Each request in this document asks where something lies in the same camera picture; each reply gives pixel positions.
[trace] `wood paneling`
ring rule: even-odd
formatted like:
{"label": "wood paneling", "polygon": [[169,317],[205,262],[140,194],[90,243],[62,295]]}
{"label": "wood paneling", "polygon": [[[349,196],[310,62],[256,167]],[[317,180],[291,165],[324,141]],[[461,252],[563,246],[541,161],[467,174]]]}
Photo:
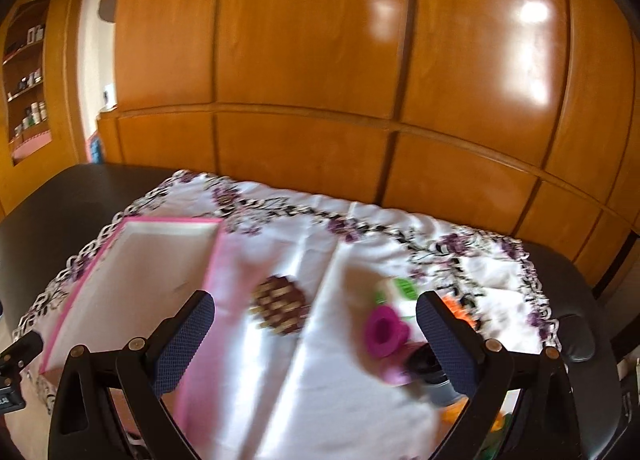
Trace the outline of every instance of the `wood paneling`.
{"label": "wood paneling", "polygon": [[509,234],[535,181],[463,149],[401,133],[383,206]]}
{"label": "wood paneling", "polygon": [[542,182],[516,237],[546,245],[574,259],[599,212],[585,199]]}
{"label": "wood paneling", "polygon": [[418,0],[402,119],[540,165],[566,22],[564,0]]}
{"label": "wood paneling", "polygon": [[213,100],[216,0],[118,0],[120,110]]}
{"label": "wood paneling", "polygon": [[277,188],[374,201],[388,133],[294,115],[220,112],[220,172]]}
{"label": "wood paneling", "polygon": [[567,88],[546,170],[605,202],[625,148],[633,102],[629,26],[613,0],[569,0]]}
{"label": "wood paneling", "polygon": [[[17,0],[0,27],[0,45],[4,46],[13,12],[30,0]],[[76,83],[77,17],[80,0],[50,0],[44,46],[44,97],[52,141],[17,165],[13,165],[7,137],[6,101],[0,100],[0,200],[5,211],[12,211],[35,189],[62,170],[80,161],[74,129],[78,113]]]}
{"label": "wood paneling", "polygon": [[587,244],[575,260],[575,266],[589,285],[595,286],[602,278],[620,251],[629,232],[629,225],[623,220],[609,213],[602,213]]}
{"label": "wood paneling", "polygon": [[104,161],[110,164],[122,164],[118,119],[98,119],[98,134],[104,151]]}
{"label": "wood paneling", "polygon": [[210,111],[154,113],[118,119],[124,163],[216,171]]}
{"label": "wood paneling", "polygon": [[629,223],[640,213],[640,43],[634,37],[636,96],[631,128],[616,184],[607,205]]}
{"label": "wood paneling", "polygon": [[221,0],[218,99],[388,118],[405,8],[406,0]]}

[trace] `green object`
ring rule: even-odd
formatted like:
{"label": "green object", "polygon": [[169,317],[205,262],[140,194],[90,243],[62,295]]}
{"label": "green object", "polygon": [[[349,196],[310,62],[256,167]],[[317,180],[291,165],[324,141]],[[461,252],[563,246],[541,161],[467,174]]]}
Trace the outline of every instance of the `green object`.
{"label": "green object", "polygon": [[380,292],[380,290],[376,291],[376,305],[383,305],[386,303],[386,297],[384,292]]}
{"label": "green object", "polygon": [[411,281],[402,277],[396,277],[394,283],[404,297],[411,301],[418,300],[418,293],[415,291],[414,284]]}

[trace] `brass screw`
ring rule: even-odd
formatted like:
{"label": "brass screw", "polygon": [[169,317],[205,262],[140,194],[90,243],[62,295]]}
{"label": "brass screw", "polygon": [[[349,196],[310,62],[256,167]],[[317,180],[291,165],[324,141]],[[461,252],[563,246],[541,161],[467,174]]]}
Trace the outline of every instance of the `brass screw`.
{"label": "brass screw", "polygon": [[558,350],[552,348],[551,346],[545,348],[545,353],[549,359],[556,360],[558,357],[560,357],[560,353],[558,352]]}
{"label": "brass screw", "polygon": [[73,348],[71,348],[71,353],[70,355],[73,358],[78,358],[80,357],[82,354],[84,354],[84,346],[82,345],[78,345],[78,346],[74,346]]}
{"label": "brass screw", "polygon": [[496,339],[487,339],[484,346],[486,346],[487,350],[492,352],[499,352],[502,350],[502,343]]}
{"label": "brass screw", "polygon": [[145,347],[146,341],[142,337],[134,337],[129,341],[129,350],[137,352]]}

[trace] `floral tablecloth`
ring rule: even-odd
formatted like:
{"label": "floral tablecloth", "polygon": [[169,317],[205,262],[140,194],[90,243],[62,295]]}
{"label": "floral tablecloth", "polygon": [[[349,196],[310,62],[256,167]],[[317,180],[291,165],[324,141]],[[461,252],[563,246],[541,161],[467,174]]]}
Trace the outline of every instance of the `floral tablecloth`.
{"label": "floral tablecloth", "polygon": [[[453,294],[485,338],[510,350],[559,347],[558,323],[517,239],[188,171],[118,213],[71,257],[14,337],[33,328],[46,340],[100,247],[123,217],[141,215],[223,220],[216,321],[179,388],[177,420],[203,459],[428,458],[442,438],[437,408],[382,383],[363,351],[364,320],[384,277]],[[300,334],[272,334],[248,313],[251,289],[269,275],[295,279],[305,292],[311,310]],[[108,309],[117,319],[117,307]],[[50,409],[54,389],[37,367],[28,376]]]}

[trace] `brown spiky object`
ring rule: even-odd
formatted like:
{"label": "brown spiky object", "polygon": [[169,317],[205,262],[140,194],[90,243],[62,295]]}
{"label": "brown spiky object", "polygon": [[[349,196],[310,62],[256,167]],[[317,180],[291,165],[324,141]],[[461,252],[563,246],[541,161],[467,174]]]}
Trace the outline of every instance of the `brown spiky object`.
{"label": "brown spiky object", "polygon": [[302,330],[309,306],[305,293],[286,277],[272,275],[254,290],[250,311],[260,316],[261,328],[272,328],[280,335]]}

